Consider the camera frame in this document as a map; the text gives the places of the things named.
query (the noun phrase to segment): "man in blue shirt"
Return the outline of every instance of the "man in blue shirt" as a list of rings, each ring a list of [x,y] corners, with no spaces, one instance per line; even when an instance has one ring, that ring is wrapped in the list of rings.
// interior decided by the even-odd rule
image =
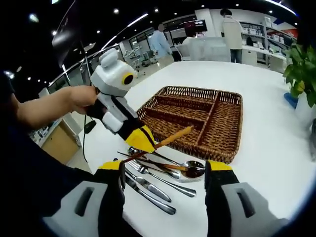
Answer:
[[[166,37],[164,36],[163,24],[155,25],[154,30],[155,31],[150,38],[150,46],[158,59],[160,68],[164,68],[174,62],[172,51]]]

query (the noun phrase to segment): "fork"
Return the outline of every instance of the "fork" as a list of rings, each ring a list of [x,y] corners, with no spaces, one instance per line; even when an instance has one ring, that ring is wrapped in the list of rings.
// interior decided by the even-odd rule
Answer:
[[[164,179],[161,179],[157,175],[151,173],[146,167],[144,167],[140,163],[136,162],[135,160],[130,161],[128,164],[130,166],[132,166],[134,169],[136,169],[139,173],[141,173],[141,174],[150,174],[151,176],[153,176],[156,179],[164,182],[165,184],[173,187],[174,189],[178,190],[179,192],[183,193],[184,195],[187,195],[187,196],[189,196],[191,198],[193,198],[193,197],[195,197],[197,195],[197,192],[194,189],[185,188],[185,187],[182,187],[180,185],[176,185],[176,184],[170,183],[170,182],[168,182],[168,181],[166,181]]]

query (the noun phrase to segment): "floor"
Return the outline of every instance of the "floor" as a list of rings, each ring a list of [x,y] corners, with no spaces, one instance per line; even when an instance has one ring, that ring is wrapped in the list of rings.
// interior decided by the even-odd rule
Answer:
[[[267,65],[265,64],[257,64],[258,67],[260,68],[265,68],[265,69],[269,69]],[[145,80],[147,77],[149,77],[150,75],[154,74],[155,72],[157,72],[159,70],[159,66],[158,64],[152,64],[148,67],[142,68],[138,74],[138,78],[136,80],[134,80],[135,85],[137,85],[138,83],[142,82],[143,80]],[[71,159],[71,161],[68,163],[69,167],[72,168],[78,168],[78,169],[82,169],[84,171],[90,172],[91,170],[87,164],[87,162],[84,160],[83,158],[83,152],[82,152],[82,148],[80,148],[77,153],[74,155],[74,157]]]

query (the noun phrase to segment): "black sleeve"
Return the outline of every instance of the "black sleeve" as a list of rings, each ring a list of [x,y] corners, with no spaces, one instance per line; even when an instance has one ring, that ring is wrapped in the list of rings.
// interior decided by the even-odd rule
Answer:
[[[7,103],[10,100],[11,94],[14,93],[10,79],[1,72],[0,75],[0,103]]]

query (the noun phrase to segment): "potted plant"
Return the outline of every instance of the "potted plant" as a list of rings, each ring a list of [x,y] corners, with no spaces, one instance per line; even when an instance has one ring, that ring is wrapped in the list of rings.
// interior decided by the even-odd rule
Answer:
[[[295,113],[305,128],[316,118],[316,51],[309,46],[293,44],[289,52],[293,64],[287,66],[283,76],[291,84],[291,95],[298,98]]]

